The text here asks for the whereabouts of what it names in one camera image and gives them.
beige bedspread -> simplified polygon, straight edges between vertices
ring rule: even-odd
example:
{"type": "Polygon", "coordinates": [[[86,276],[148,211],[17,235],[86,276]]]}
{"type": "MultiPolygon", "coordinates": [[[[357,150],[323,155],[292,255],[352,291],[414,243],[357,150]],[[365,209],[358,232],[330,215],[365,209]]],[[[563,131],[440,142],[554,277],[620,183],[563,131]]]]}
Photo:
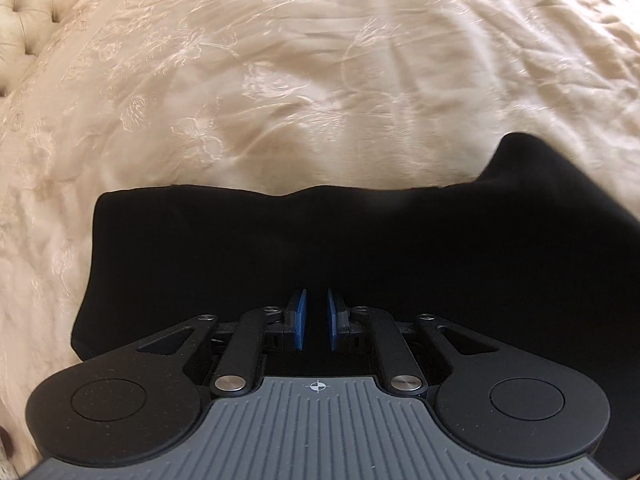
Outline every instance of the beige bedspread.
{"type": "Polygon", "coordinates": [[[639,16],[640,0],[80,0],[0,108],[18,468],[37,460],[30,391],[76,362],[101,193],[444,186],[526,130],[640,218],[639,16]]]}

folded black clothing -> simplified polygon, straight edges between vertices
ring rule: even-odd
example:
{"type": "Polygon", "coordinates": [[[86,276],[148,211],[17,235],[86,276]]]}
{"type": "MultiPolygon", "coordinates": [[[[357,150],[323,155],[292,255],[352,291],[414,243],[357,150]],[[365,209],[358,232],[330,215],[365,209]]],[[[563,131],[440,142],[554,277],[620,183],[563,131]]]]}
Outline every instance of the folded black clothing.
{"type": "Polygon", "coordinates": [[[348,374],[328,348],[334,288],[347,304],[396,320],[432,312],[588,375],[611,405],[596,459],[620,478],[640,472],[640,224],[536,137],[505,136],[476,181],[444,188],[107,193],[93,242],[72,333],[82,359],[305,287],[303,362],[348,374]]]}

round metal bolt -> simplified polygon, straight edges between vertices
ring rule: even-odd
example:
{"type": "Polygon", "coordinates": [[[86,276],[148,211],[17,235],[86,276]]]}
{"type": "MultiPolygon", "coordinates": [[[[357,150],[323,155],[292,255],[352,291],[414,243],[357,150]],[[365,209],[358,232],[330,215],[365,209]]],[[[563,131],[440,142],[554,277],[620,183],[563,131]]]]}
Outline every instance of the round metal bolt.
{"type": "Polygon", "coordinates": [[[412,375],[397,375],[391,379],[391,385],[396,390],[412,392],[422,386],[422,381],[418,377],[412,375]]]}
{"type": "Polygon", "coordinates": [[[218,377],[214,384],[223,392],[236,392],[246,386],[246,381],[239,375],[223,375],[218,377]]]}

gray ribbed plate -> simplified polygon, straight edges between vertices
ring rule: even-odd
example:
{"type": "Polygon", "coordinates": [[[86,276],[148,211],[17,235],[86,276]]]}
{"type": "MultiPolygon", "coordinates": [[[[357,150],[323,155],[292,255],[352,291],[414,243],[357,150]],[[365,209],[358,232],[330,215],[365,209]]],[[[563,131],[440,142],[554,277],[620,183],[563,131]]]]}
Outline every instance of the gray ribbed plate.
{"type": "Polygon", "coordinates": [[[417,399],[373,378],[264,379],[220,399],[161,456],[122,468],[45,460],[28,480],[605,480],[589,458],[550,467],[491,462],[453,442],[417,399]]]}

beige upholstered headboard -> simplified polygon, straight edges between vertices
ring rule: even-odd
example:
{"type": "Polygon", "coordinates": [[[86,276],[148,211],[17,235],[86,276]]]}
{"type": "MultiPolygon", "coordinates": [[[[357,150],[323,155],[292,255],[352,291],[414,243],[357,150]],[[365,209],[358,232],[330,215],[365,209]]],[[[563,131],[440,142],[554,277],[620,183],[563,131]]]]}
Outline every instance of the beige upholstered headboard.
{"type": "Polygon", "coordinates": [[[78,0],[0,0],[0,104],[78,0]]]}

